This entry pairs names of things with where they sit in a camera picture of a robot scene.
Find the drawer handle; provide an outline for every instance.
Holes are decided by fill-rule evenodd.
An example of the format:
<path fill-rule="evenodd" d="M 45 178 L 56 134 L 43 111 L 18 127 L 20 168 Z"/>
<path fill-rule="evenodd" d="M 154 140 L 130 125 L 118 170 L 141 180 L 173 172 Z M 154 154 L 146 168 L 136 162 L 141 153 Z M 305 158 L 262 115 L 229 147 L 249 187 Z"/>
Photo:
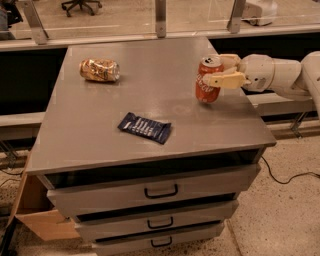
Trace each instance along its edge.
<path fill-rule="evenodd" d="M 172 217 L 170 217 L 169 224 L 160 225 L 160 226 L 151 226 L 151 221 L 148 220 L 148 228 L 149 229 L 168 228 L 168 227 L 171 227 L 172 225 L 173 225 L 173 218 Z"/>
<path fill-rule="evenodd" d="M 168 243 L 165 243 L 165 244 L 155 244 L 155 243 L 153 242 L 153 240 L 151 240 L 151 245 L 152 245 L 153 248 L 168 246 L 168 245 L 171 245 L 171 244 L 172 244 L 172 237 L 171 237 L 171 236 L 169 237 L 169 242 L 168 242 Z"/>
<path fill-rule="evenodd" d="M 148 194 L 148 189 L 147 188 L 144 189 L 144 195 L 148 199 L 158 199 L 158 198 L 170 197 L 170 196 L 175 196 L 176 194 L 178 194 L 178 185 L 177 184 L 174 184 L 174 192 L 168 193 L 168 194 L 163 194 L 163 195 L 151 196 Z"/>

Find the speckled floor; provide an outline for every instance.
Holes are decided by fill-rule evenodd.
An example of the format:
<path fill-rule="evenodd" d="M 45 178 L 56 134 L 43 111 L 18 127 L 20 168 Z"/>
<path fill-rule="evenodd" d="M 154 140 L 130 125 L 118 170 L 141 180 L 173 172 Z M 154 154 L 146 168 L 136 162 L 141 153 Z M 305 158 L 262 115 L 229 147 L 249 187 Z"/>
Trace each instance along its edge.
<path fill-rule="evenodd" d="M 302 172 L 320 173 L 320 122 L 302 124 L 298 139 L 289 124 L 269 126 L 277 145 L 264 154 L 273 175 L 287 181 Z M 222 234 L 203 241 L 138 251 L 121 256 L 318 256 L 320 255 L 320 180 L 311 176 L 293 179 L 288 185 L 275 182 L 266 164 L 250 189 L 240 194 L 240 206 L 225 221 Z M 0 182 L 8 178 L 0 174 Z M 0 188 L 0 205 L 12 202 L 17 182 Z M 24 225 L 18 225 L 11 243 L 18 255 L 94 256 L 81 239 L 43 242 Z"/>

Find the red soda can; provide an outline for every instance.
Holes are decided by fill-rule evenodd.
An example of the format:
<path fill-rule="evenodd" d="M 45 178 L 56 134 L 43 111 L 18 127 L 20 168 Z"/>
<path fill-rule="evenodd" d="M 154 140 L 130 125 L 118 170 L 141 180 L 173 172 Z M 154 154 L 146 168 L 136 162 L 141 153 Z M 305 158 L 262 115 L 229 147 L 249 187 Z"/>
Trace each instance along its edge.
<path fill-rule="evenodd" d="M 198 75 L 196 79 L 196 97 L 199 101 L 204 103 L 212 103 L 218 98 L 220 87 L 209 86 L 202 80 L 202 78 L 205 74 L 223 72 L 223 70 L 224 66 L 221 63 L 218 54 L 209 55 L 202 58 L 199 64 Z"/>

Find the drawer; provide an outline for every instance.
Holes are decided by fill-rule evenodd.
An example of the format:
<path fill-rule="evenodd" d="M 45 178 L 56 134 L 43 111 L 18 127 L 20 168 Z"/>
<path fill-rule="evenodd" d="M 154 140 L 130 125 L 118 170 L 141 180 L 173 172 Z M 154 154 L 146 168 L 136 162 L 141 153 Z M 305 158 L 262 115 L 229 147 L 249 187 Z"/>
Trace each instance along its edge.
<path fill-rule="evenodd" d="M 76 223 L 76 230 L 85 240 L 146 233 L 168 228 L 188 226 L 230 218 L 238 207 L 237 200 L 219 203 L 202 203 L 162 210 L 138 213 L 114 218 L 104 218 Z"/>
<path fill-rule="evenodd" d="M 49 190 L 48 198 L 62 215 L 78 217 L 94 212 L 244 191 L 259 170 L 259 165 L 252 164 L 100 183 Z"/>
<path fill-rule="evenodd" d="M 150 248 L 161 248 L 173 244 L 207 239 L 219 236 L 223 230 L 223 223 L 192 226 L 172 231 L 160 231 L 154 234 L 111 239 L 93 243 L 92 247 L 98 256 L 115 255 Z"/>

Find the office chair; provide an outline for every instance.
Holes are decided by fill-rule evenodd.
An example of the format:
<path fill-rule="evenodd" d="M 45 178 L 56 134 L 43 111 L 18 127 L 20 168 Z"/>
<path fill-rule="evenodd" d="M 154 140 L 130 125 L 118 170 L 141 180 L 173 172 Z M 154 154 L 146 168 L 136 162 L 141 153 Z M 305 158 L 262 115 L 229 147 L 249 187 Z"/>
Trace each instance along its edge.
<path fill-rule="evenodd" d="M 62 6 L 62 9 L 67 12 L 68 17 L 71 17 L 71 14 L 69 13 L 69 11 L 73 9 L 73 7 L 75 7 L 76 5 L 79 5 L 81 10 L 82 10 L 82 6 L 87 7 L 89 9 L 90 14 L 93 16 L 94 15 L 93 9 L 87 3 L 97 3 L 98 7 L 102 8 L 102 4 L 100 3 L 99 0 L 71 0 L 68 2 L 62 3 L 61 6 Z M 66 4 L 71 4 L 71 6 L 67 8 L 65 6 Z"/>

